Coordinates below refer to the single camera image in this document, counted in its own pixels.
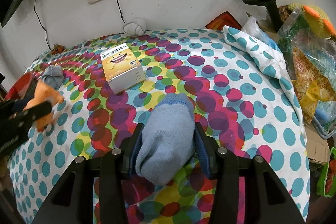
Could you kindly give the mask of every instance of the teal polka dot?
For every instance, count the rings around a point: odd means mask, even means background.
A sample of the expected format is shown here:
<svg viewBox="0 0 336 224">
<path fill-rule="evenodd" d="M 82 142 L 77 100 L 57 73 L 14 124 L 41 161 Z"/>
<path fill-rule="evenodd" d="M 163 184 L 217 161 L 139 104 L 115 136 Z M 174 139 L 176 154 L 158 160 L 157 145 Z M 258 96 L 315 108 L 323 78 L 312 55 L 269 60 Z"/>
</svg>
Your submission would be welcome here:
<svg viewBox="0 0 336 224">
<path fill-rule="evenodd" d="M 274 150 L 269 163 L 274 171 L 279 171 L 285 163 L 285 157 L 280 150 Z"/>
<path fill-rule="evenodd" d="M 263 55 L 267 58 L 267 59 L 274 59 L 270 54 L 268 54 L 267 52 L 263 51 L 262 52 Z"/>
<path fill-rule="evenodd" d="M 210 34 L 208 34 L 208 36 L 211 37 L 211 38 L 217 38 L 218 34 L 217 33 L 210 33 Z"/>
<path fill-rule="evenodd" d="M 203 56 L 213 56 L 215 53 L 210 49 L 202 49 L 201 55 Z"/>
<path fill-rule="evenodd" d="M 58 168 L 61 168 L 63 167 L 64 163 L 65 163 L 65 154 L 62 151 L 60 151 L 55 156 L 55 165 Z"/>
<path fill-rule="evenodd" d="M 22 175 L 22 171 L 23 171 L 23 165 L 19 164 L 19 173 L 20 173 L 20 175 Z"/>
<path fill-rule="evenodd" d="M 300 108 L 300 104 L 299 104 L 299 101 L 297 100 L 296 95 L 294 95 L 294 99 L 293 99 L 293 101 L 294 101 L 294 105 L 295 105 L 296 107 Z"/>
<path fill-rule="evenodd" d="M 271 123 L 265 124 L 261 133 L 264 140 L 268 143 L 274 143 L 278 136 L 277 130 Z"/>
<path fill-rule="evenodd" d="M 294 152 L 290 159 L 289 165 L 293 171 L 298 171 L 301 167 L 301 156 L 298 152 Z"/>
<path fill-rule="evenodd" d="M 239 37 L 237 39 L 237 42 L 239 43 L 239 45 L 243 48 L 243 49 L 246 49 L 246 40 L 242 37 Z"/>
<path fill-rule="evenodd" d="M 272 65 L 267 66 L 266 68 L 264 68 L 263 74 L 274 77 L 275 76 L 275 69 L 273 68 Z"/>
<path fill-rule="evenodd" d="M 283 186 L 286 188 L 286 187 L 287 187 L 287 182 L 286 182 L 286 180 L 285 180 L 284 178 L 280 178 L 280 180 L 281 180 Z"/>
<path fill-rule="evenodd" d="M 252 57 L 254 63 L 257 65 L 257 67 L 259 68 L 259 61 L 258 59 L 256 59 L 255 57 Z"/>
<path fill-rule="evenodd" d="M 268 81 L 272 85 L 273 88 L 278 89 L 278 90 L 281 89 L 278 79 L 271 77 Z"/>
<path fill-rule="evenodd" d="M 200 35 L 199 35 L 198 33 L 196 33 L 196 32 L 191 32 L 191 33 L 189 34 L 189 36 L 190 36 L 190 37 L 199 37 Z"/>
<path fill-rule="evenodd" d="M 244 83 L 240 86 L 240 92 L 245 95 L 254 95 L 255 88 L 250 83 Z"/>
<path fill-rule="evenodd" d="M 191 48 L 201 48 L 202 45 L 199 44 L 199 43 L 191 43 L 191 44 L 189 45 L 189 47 L 191 47 Z"/>
<path fill-rule="evenodd" d="M 46 156 L 50 156 L 52 151 L 53 151 L 53 143 L 49 141 L 46 143 L 44 147 L 44 153 L 46 154 Z"/>
<path fill-rule="evenodd" d="M 227 62 L 222 58 L 215 59 L 213 63 L 215 64 L 216 67 L 219 68 L 227 66 Z"/>
<path fill-rule="evenodd" d="M 253 46 L 250 51 L 256 51 L 257 49 L 259 49 L 259 45 Z"/>
<path fill-rule="evenodd" d="M 40 193 L 42 196 L 47 196 L 48 190 L 47 190 L 47 185 L 45 184 L 44 181 L 41 181 L 39 189 L 40 189 Z"/>
<path fill-rule="evenodd" d="M 223 52 L 223 55 L 226 57 L 226 58 L 235 58 L 236 55 L 233 53 L 233 52 L 230 52 L 230 51 L 226 51 L 226 52 Z"/>
<path fill-rule="evenodd" d="M 280 78 L 280 83 L 284 85 L 286 90 L 292 89 L 292 84 L 286 78 L 283 78 L 282 76 Z"/>
<path fill-rule="evenodd" d="M 47 177 L 50 174 L 50 164 L 45 161 L 42 165 L 42 174 Z"/>
<path fill-rule="evenodd" d="M 26 201 L 26 204 L 27 204 L 28 208 L 30 209 L 32 207 L 32 204 L 31 204 L 30 198 L 28 196 L 26 196 L 25 201 Z"/>
<path fill-rule="evenodd" d="M 22 182 L 23 182 L 24 185 L 26 185 L 26 186 L 28 185 L 28 176 L 27 176 L 26 173 L 24 173 L 23 176 L 22 176 Z"/>
<path fill-rule="evenodd" d="M 304 182 L 302 178 L 297 178 L 294 180 L 292 184 L 292 197 L 296 198 L 302 193 L 303 184 Z"/>
<path fill-rule="evenodd" d="M 255 72 L 250 73 L 249 77 L 253 82 L 257 84 L 261 84 L 263 82 L 263 79 L 260 77 L 260 75 Z"/>
<path fill-rule="evenodd" d="M 199 39 L 202 43 L 209 43 L 211 41 L 211 39 L 207 38 L 207 37 L 201 37 Z"/>
<path fill-rule="evenodd" d="M 26 150 L 25 149 L 22 150 L 21 158 L 22 158 L 22 160 L 26 159 Z"/>
<path fill-rule="evenodd" d="M 300 133 L 300 142 L 301 142 L 302 146 L 303 146 L 304 148 L 306 148 L 305 139 L 304 139 L 302 133 Z"/>
<path fill-rule="evenodd" d="M 27 161 L 26 161 L 26 169 L 27 169 L 27 171 L 30 171 L 31 167 L 32 167 L 32 161 L 30 159 L 27 159 Z"/>
<path fill-rule="evenodd" d="M 226 34 L 226 39 L 231 43 L 236 42 L 235 38 L 232 35 L 230 35 L 229 33 Z"/>
<path fill-rule="evenodd" d="M 262 91 L 261 91 L 261 94 L 268 101 L 274 101 L 275 100 L 275 95 L 274 95 L 273 91 L 270 90 L 269 88 L 263 88 Z"/>
<path fill-rule="evenodd" d="M 266 108 L 264 108 L 263 103 L 260 101 L 254 102 L 253 110 L 254 110 L 254 115 L 257 116 L 258 118 L 263 118 L 267 114 Z"/>
<path fill-rule="evenodd" d="M 39 134 L 36 139 L 36 145 L 39 146 L 43 141 L 43 134 Z"/>
<path fill-rule="evenodd" d="M 283 139 L 287 145 L 293 145 L 295 143 L 295 134 L 290 128 L 286 128 L 283 131 Z"/>
<path fill-rule="evenodd" d="M 41 208 L 42 203 L 43 203 L 43 201 L 40 198 L 36 199 L 36 205 L 38 206 L 38 208 Z"/>
<path fill-rule="evenodd" d="M 34 143 L 31 142 L 28 146 L 28 153 L 30 154 L 33 151 L 33 149 L 34 149 Z"/>
<path fill-rule="evenodd" d="M 73 121 L 71 129 L 73 132 L 78 133 L 82 130 L 84 124 L 85 120 L 82 117 L 77 118 L 76 120 Z"/>
<path fill-rule="evenodd" d="M 37 179 L 38 179 L 38 173 L 37 173 L 36 169 L 34 169 L 34 170 L 31 172 L 31 179 L 32 179 L 32 181 L 34 181 L 35 183 L 37 182 Z"/>
<path fill-rule="evenodd" d="M 57 135 L 57 139 L 56 139 L 57 144 L 58 145 L 64 144 L 67 140 L 67 137 L 68 137 L 67 132 L 65 130 L 61 130 Z"/>
<path fill-rule="evenodd" d="M 285 122 L 286 121 L 286 119 L 287 119 L 286 113 L 281 107 L 276 106 L 274 108 L 273 113 L 274 113 L 275 118 L 278 119 L 278 121 L 280 121 L 280 122 Z"/>
<path fill-rule="evenodd" d="M 240 80 L 239 76 L 241 76 L 240 72 L 235 70 L 235 69 L 229 69 L 227 71 L 227 76 L 232 80 L 232 81 L 238 81 Z"/>
<path fill-rule="evenodd" d="M 67 113 L 62 113 L 59 117 L 58 117 L 58 120 L 57 120 L 57 124 L 59 126 L 62 126 L 65 124 L 65 122 L 67 121 L 68 119 L 68 114 Z"/>
<path fill-rule="evenodd" d="M 78 101 L 72 106 L 71 113 L 72 114 L 77 114 L 82 110 L 82 108 L 83 108 L 83 102 Z"/>
<path fill-rule="evenodd" d="M 288 100 L 286 94 L 281 94 L 281 101 L 286 105 L 286 106 L 291 106 L 291 102 Z"/>
<path fill-rule="evenodd" d="M 34 156 L 34 162 L 35 162 L 35 164 L 39 164 L 40 161 L 41 161 L 41 152 L 36 151 L 35 156 Z"/>
<path fill-rule="evenodd" d="M 25 193 L 22 183 L 20 183 L 20 192 L 22 195 Z"/>
<path fill-rule="evenodd" d="M 223 48 L 223 45 L 221 43 L 212 43 L 211 47 L 221 50 Z"/>
<path fill-rule="evenodd" d="M 57 181 L 59 180 L 61 176 L 59 174 L 56 174 L 52 177 L 52 186 L 54 187 Z"/>
<path fill-rule="evenodd" d="M 238 61 L 236 62 L 236 64 L 237 64 L 237 66 L 240 67 L 241 69 L 248 69 L 248 68 L 249 68 L 249 65 L 248 65 L 246 62 L 242 61 L 242 60 L 238 60 Z"/>
<path fill-rule="evenodd" d="M 296 116 L 296 113 L 293 111 L 293 113 L 292 113 L 292 120 L 293 120 L 293 122 L 294 122 L 294 124 L 296 124 L 297 126 L 299 126 L 300 124 L 299 124 L 299 120 L 298 120 L 298 118 L 297 118 L 297 116 Z"/>
<path fill-rule="evenodd" d="M 237 29 L 232 28 L 232 27 L 229 27 L 228 31 L 229 31 L 230 34 L 233 34 L 233 35 L 235 35 L 235 34 L 237 34 L 237 33 L 240 32 L 240 30 L 237 30 Z"/>
<path fill-rule="evenodd" d="M 61 104 L 58 104 L 57 111 L 62 111 L 65 108 L 66 104 L 67 104 L 66 100 L 64 100 Z"/>
<path fill-rule="evenodd" d="M 308 215 L 308 209 L 309 209 L 309 201 L 306 203 L 303 211 L 302 211 L 302 216 L 306 217 Z"/>
</svg>

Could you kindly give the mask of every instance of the black power cord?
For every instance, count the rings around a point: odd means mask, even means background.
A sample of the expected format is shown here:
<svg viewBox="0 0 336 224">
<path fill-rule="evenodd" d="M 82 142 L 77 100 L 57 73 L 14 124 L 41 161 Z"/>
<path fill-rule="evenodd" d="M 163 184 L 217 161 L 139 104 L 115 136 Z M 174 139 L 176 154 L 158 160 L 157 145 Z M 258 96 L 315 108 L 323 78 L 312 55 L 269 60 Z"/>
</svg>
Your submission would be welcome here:
<svg viewBox="0 0 336 224">
<path fill-rule="evenodd" d="M 47 29 L 44 28 L 44 26 L 42 25 L 41 20 L 40 20 L 40 17 L 39 17 L 39 15 L 38 15 L 37 12 L 36 12 L 36 0 L 34 0 L 34 12 L 35 12 L 35 14 L 36 14 L 36 16 L 37 16 L 37 19 L 38 19 L 39 22 L 40 22 L 40 25 L 41 25 L 42 29 L 45 31 L 45 41 L 47 42 L 47 45 L 48 45 L 49 50 L 51 50 L 50 45 L 49 45 L 49 42 L 48 42 L 48 39 L 47 39 Z"/>
</svg>

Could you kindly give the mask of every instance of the blue gripper pad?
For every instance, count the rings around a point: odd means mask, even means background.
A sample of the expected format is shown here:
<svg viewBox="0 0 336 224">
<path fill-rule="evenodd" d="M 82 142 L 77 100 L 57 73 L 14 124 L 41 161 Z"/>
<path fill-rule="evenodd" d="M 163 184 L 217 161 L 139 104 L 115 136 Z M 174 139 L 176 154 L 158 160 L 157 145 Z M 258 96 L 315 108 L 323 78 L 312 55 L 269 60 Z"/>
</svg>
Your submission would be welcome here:
<svg viewBox="0 0 336 224">
<path fill-rule="evenodd" d="M 214 138 L 212 138 L 214 142 L 210 138 L 212 137 L 208 137 L 205 134 L 201 123 L 196 122 L 194 131 L 194 145 L 199 164 L 201 166 L 202 173 L 208 179 L 214 179 L 218 171 L 215 153 L 218 148 L 218 144 Z"/>
</svg>

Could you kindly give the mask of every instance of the plastic bag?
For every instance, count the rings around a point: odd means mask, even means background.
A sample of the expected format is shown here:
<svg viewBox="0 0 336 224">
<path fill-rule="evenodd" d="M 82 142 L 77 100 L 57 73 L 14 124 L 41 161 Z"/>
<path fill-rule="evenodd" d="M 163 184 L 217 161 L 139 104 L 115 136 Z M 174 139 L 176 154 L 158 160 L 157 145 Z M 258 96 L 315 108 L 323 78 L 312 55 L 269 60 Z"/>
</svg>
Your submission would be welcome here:
<svg viewBox="0 0 336 224">
<path fill-rule="evenodd" d="M 241 31 L 246 32 L 247 34 L 264 42 L 266 45 L 269 45 L 272 49 L 280 52 L 278 45 L 272 39 L 270 39 L 270 37 L 265 32 L 263 32 L 262 29 L 259 28 L 257 19 L 255 17 L 249 17 Z"/>
</svg>

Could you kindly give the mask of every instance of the bed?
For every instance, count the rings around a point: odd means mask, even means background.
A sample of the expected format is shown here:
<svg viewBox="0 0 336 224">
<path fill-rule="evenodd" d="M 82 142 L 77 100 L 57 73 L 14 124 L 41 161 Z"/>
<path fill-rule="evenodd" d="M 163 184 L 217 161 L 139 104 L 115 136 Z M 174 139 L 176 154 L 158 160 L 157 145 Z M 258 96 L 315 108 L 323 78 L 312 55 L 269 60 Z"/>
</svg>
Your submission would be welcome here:
<svg viewBox="0 0 336 224">
<path fill-rule="evenodd" d="M 146 81 L 114 95 L 100 53 L 124 42 L 142 63 Z M 186 93 L 194 101 L 195 121 L 221 145 L 238 156 L 262 155 L 306 218 L 306 135 L 280 52 L 227 26 L 223 31 L 166 29 L 141 37 L 107 35 L 54 56 L 46 52 L 28 71 L 39 77 L 49 65 L 58 64 L 65 77 L 59 91 L 66 100 L 54 107 L 55 123 L 44 133 L 31 128 L 29 141 L 8 163 L 17 208 L 26 223 L 32 222 L 76 156 L 91 159 L 120 146 L 171 92 Z M 96 180 L 94 223 L 100 221 L 98 185 Z M 165 187 L 141 177 L 123 181 L 122 186 L 130 224 L 206 224 L 216 181 L 205 178 L 195 156 Z M 240 224 L 244 190 L 239 197 Z"/>
</svg>

